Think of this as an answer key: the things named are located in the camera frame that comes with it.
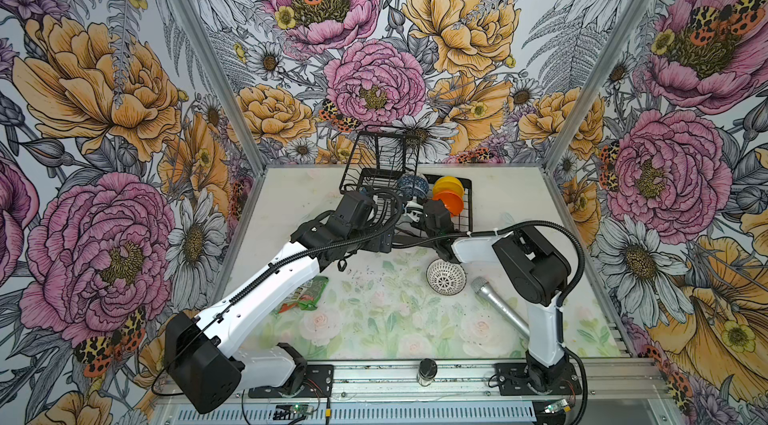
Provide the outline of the blue floral bowl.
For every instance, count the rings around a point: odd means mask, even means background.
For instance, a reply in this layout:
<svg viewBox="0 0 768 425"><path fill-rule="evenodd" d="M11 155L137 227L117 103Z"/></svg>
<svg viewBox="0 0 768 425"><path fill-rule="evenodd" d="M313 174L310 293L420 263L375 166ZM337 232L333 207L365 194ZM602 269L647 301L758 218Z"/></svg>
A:
<svg viewBox="0 0 768 425"><path fill-rule="evenodd" d="M401 198L403 209L422 209L427 196L420 190L412 187L401 188L397 190L399 197Z"/></svg>

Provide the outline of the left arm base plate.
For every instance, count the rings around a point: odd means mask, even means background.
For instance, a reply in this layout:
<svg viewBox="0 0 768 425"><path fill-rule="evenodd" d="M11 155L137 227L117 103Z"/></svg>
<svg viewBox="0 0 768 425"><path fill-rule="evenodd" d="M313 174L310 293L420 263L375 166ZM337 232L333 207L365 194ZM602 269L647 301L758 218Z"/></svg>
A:
<svg viewBox="0 0 768 425"><path fill-rule="evenodd" d="M333 390L335 367L328 364L310 363L303 380L295 390L281 387L251 388L247 397L251 399L328 398Z"/></svg>

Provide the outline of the orange bowl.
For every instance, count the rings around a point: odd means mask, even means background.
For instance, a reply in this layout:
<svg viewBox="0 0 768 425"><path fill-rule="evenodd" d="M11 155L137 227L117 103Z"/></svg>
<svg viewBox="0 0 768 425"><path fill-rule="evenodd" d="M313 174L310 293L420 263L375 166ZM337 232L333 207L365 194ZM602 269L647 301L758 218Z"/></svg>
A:
<svg viewBox="0 0 768 425"><path fill-rule="evenodd" d="M459 216L465 208L463 197L450 189L434 192L432 199L441 202L452 217Z"/></svg>

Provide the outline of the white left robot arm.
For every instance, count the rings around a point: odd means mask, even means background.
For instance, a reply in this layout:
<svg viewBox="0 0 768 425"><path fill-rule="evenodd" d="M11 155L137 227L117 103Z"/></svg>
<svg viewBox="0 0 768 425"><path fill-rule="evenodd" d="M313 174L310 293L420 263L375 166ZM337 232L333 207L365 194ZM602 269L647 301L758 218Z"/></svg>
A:
<svg viewBox="0 0 768 425"><path fill-rule="evenodd" d="M345 193L338 206L302 223L276 256L245 284L194 317L179 313L165 329L164 371L200 414L240 390L299 393L307 361L281 342L243 352L253 330L299 286L360 250L388 251L404 211L391 189Z"/></svg>

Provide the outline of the brown petal pattern bowl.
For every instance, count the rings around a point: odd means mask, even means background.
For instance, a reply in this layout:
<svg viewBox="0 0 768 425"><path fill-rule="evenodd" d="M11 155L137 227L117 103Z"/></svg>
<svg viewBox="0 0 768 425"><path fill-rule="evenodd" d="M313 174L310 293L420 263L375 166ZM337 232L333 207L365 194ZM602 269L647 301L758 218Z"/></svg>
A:
<svg viewBox="0 0 768 425"><path fill-rule="evenodd" d="M430 263L425 274L429 287L443 296L455 296L462 292L467 284L464 268L442 259Z"/></svg>

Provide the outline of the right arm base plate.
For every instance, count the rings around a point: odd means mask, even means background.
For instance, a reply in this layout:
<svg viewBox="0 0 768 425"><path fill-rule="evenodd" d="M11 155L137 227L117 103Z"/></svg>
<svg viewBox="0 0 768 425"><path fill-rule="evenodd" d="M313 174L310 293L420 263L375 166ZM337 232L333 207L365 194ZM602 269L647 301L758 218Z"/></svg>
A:
<svg viewBox="0 0 768 425"><path fill-rule="evenodd" d="M582 392L582 382L570 362L552 367L526 362L501 362L494 372L502 396L575 396Z"/></svg>

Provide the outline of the yellow bowl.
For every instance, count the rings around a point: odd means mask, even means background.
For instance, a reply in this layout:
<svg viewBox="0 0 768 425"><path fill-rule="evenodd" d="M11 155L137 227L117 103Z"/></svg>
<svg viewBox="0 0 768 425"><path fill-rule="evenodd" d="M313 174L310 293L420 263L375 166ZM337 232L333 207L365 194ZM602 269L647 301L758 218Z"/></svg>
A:
<svg viewBox="0 0 768 425"><path fill-rule="evenodd" d="M438 194L445 191L450 191L459 197L464 195L464 186L462 182L453 176L442 176L438 178L433 184L432 192Z"/></svg>

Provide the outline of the blue triangle pattern bowl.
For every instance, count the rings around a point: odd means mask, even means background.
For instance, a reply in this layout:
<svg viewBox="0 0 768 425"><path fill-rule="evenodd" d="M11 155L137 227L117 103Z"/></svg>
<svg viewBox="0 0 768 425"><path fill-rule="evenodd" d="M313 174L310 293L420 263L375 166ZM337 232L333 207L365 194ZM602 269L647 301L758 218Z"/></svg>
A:
<svg viewBox="0 0 768 425"><path fill-rule="evenodd" d="M396 183L396 188L398 190L406 187L412 187L414 189L418 189L426 196L428 196L429 194L429 182L424 176L419 174L402 175Z"/></svg>

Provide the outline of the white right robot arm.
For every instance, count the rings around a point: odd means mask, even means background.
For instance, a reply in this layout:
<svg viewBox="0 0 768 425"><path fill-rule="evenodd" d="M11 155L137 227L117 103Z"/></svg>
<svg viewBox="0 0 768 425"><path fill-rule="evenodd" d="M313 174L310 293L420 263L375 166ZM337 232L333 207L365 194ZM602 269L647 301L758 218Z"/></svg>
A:
<svg viewBox="0 0 768 425"><path fill-rule="evenodd" d="M512 383L545 394L567 375L562 306L585 267L579 240L564 226L527 220L507 227L473 232L456 229L445 205L430 201L418 211L407 206L405 223L421 231L417 238L396 239L395 248L426 247L455 264L497 262L517 294L527 303L526 368Z"/></svg>

